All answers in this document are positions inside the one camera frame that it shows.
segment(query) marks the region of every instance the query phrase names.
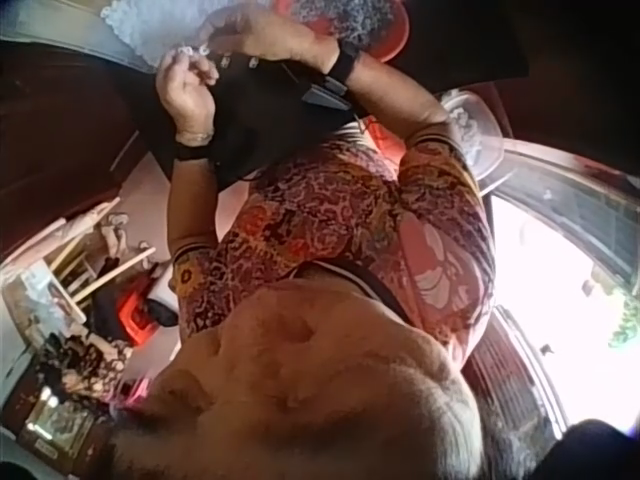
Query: bright window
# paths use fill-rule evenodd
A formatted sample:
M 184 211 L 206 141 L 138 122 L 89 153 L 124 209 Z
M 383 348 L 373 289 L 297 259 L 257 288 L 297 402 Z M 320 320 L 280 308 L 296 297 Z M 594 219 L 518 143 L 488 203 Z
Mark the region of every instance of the bright window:
M 498 304 L 540 353 L 567 420 L 629 431 L 640 412 L 640 310 L 586 254 L 493 198 Z

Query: red patterned dress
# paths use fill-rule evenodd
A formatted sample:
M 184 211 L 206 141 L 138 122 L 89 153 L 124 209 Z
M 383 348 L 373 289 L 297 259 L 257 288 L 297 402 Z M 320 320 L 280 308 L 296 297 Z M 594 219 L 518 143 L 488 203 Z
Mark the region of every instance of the red patterned dress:
M 435 130 L 409 142 L 397 174 L 378 151 L 339 136 L 263 172 L 218 248 L 176 257 L 183 337 L 316 260 L 373 275 L 458 366 L 484 331 L 492 237 L 460 150 Z

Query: black wristband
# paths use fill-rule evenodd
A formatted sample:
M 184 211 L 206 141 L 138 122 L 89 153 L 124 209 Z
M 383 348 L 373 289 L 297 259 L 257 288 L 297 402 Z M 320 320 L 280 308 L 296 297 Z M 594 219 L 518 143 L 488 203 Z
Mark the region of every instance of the black wristband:
M 209 158 L 209 151 L 211 150 L 209 145 L 203 145 L 201 147 L 188 147 L 182 143 L 176 142 L 176 160 L 179 162 L 188 162 L 189 160 L 201 160 L 203 158 Z
M 353 72 L 360 50 L 342 40 L 338 40 L 338 47 L 340 48 L 340 54 L 327 74 L 324 86 L 332 93 L 342 97 L 347 93 L 347 80 L 351 72 Z

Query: bracelet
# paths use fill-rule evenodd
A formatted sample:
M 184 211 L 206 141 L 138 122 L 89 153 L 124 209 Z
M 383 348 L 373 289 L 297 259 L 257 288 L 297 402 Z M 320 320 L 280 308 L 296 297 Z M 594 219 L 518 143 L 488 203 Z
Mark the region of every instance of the bracelet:
M 201 147 L 211 142 L 213 133 L 213 130 L 209 133 L 178 132 L 176 133 L 176 142 L 188 147 Z

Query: hand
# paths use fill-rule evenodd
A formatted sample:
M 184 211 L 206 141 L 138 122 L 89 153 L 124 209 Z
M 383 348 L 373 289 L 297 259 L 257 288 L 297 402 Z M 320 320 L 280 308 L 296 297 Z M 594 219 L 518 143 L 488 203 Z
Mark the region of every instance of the hand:
M 308 27 L 254 3 L 213 12 L 198 35 L 202 42 L 209 42 L 213 52 L 243 53 L 274 61 L 303 61 L 315 40 Z
M 201 55 L 172 50 L 164 56 L 156 89 L 173 117 L 178 137 L 211 137 L 216 107 L 207 86 L 215 85 L 218 77 L 215 65 Z

